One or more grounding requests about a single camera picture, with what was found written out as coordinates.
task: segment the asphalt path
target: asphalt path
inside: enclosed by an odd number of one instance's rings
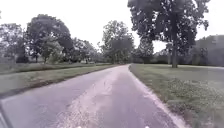
[[[33,89],[1,103],[12,128],[183,127],[128,65]]]

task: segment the tree trunk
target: tree trunk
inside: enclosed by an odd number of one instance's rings
[[[177,68],[177,42],[174,40],[172,49],[172,68]]]
[[[44,57],[44,64],[46,64],[47,62],[47,57]]]
[[[171,64],[171,54],[170,54],[170,52],[168,52],[168,64],[169,65]]]
[[[35,58],[36,58],[36,63],[37,63],[37,61],[38,61],[38,57],[36,56]]]

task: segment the grass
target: grass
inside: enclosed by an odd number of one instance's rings
[[[77,68],[77,67],[102,66],[102,65],[109,65],[109,64],[107,64],[107,63],[96,63],[96,64],[82,64],[82,63],[41,64],[41,63],[30,63],[30,64],[9,64],[9,65],[4,64],[4,65],[5,66],[0,67],[0,74],[67,69],[67,68]]]
[[[223,128],[223,69],[133,64],[130,70],[191,127]]]
[[[104,65],[0,75],[0,98],[113,66]]]

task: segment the overcast sky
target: overcast sky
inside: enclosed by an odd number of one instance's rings
[[[48,14],[61,19],[69,28],[72,37],[88,40],[95,46],[102,40],[103,26],[110,20],[123,21],[131,31],[131,14],[128,0],[0,0],[2,11],[0,23],[17,23],[23,27],[38,14]],[[197,39],[215,34],[224,34],[224,0],[211,0],[206,18],[208,31],[199,30]],[[135,45],[139,38],[135,32]],[[154,51],[165,46],[154,43]]]

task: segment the large deciduous tree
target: large deciduous tree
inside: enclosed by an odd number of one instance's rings
[[[153,44],[146,39],[142,39],[136,52],[137,56],[141,58],[145,64],[150,63],[150,60],[153,58]]]
[[[133,30],[140,38],[172,42],[172,67],[177,68],[178,52],[195,43],[197,27],[208,27],[204,13],[210,0],[130,0]]]
[[[63,52],[69,54],[73,50],[69,29],[60,20],[52,16],[39,14],[34,17],[27,26],[27,36],[30,50],[34,58],[42,55],[46,60],[51,53],[49,42],[58,42],[64,49]]]
[[[104,26],[102,50],[112,63],[127,62],[133,50],[133,36],[123,22],[110,21]]]
[[[25,39],[20,25],[15,23],[0,25],[1,48],[5,57],[17,59],[25,57]]]

